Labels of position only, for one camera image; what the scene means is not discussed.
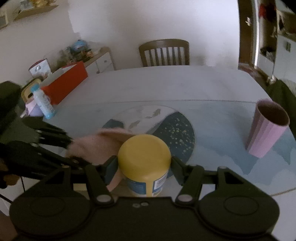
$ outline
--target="red box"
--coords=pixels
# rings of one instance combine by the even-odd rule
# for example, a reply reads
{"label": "red box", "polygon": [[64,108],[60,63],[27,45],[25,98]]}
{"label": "red box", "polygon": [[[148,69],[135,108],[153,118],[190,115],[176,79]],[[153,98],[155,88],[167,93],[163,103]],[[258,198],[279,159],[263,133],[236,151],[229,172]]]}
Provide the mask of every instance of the red box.
{"label": "red box", "polygon": [[88,75],[82,61],[72,65],[74,65],[74,67],[67,70],[48,86],[41,88],[50,98],[51,104],[59,104],[72,90],[87,78]]}

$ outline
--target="yellow jar lid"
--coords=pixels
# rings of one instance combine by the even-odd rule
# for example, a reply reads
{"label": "yellow jar lid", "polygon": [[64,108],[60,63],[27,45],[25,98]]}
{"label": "yellow jar lid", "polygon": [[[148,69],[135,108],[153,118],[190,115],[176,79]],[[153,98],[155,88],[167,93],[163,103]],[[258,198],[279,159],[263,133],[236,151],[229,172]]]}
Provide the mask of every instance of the yellow jar lid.
{"label": "yellow jar lid", "polygon": [[133,136],[118,152],[120,170],[136,182],[160,178],[168,171],[170,162],[170,149],[165,142],[148,134]]}

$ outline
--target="pink plastic cup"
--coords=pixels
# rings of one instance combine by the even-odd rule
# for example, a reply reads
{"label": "pink plastic cup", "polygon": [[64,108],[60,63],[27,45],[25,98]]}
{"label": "pink plastic cup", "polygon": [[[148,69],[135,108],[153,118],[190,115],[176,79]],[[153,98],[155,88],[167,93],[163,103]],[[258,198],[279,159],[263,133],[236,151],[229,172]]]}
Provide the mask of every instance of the pink plastic cup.
{"label": "pink plastic cup", "polygon": [[271,149],[290,124],[287,112],[276,102],[263,99],[256,103],[246,150],[258,158]]}

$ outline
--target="pink towel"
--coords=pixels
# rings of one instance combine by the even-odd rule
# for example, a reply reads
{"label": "pink towel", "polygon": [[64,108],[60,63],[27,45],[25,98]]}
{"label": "pink towel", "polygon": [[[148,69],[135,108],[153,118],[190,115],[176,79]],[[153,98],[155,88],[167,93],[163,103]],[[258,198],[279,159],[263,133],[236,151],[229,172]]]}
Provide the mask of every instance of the pink towel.
{"label": "pink towel", "polygon": [[[103,164],[112,155],[118,155],[121,145],[134,136],[122,128],[100,129],[97,134],[74,139],[68,146],[67,157],[76,156],[94,165]],[[122,174],[118,169],[108,190],[113,190],[121,181]]]}

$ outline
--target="wooden chair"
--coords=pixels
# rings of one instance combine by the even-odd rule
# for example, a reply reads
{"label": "wooden chair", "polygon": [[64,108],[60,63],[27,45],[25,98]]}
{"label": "wooden chair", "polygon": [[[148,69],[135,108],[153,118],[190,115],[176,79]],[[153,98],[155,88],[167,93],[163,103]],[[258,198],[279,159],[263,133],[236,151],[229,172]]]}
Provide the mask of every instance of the wooden chair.
{"label": "wooden chair", "polygon": [[[176,53],[175,48],[177,48],[177,54],[178,54],[178,62],[176,61]],[[181,48],[184,49],[184,60],[182,61],[181,58]],[[159,51],[157,49],[160,49],[160,55],[161,55],[161,62],[159,60]],[[143,63],[143,67],[148,67],[147,59],[146,59],[146,51],[149,52],[149,59],[150,59],[150,65],[151,66],[160,66],[160,63],[162,66],[164,65],[172,65],[171,60],[173,62],[173,65],[189,65],[189,43],[185,40],[181,39],[160,39],[160,40],[154,40],[147,43],[142,44],[139,47],[141,60]]]}

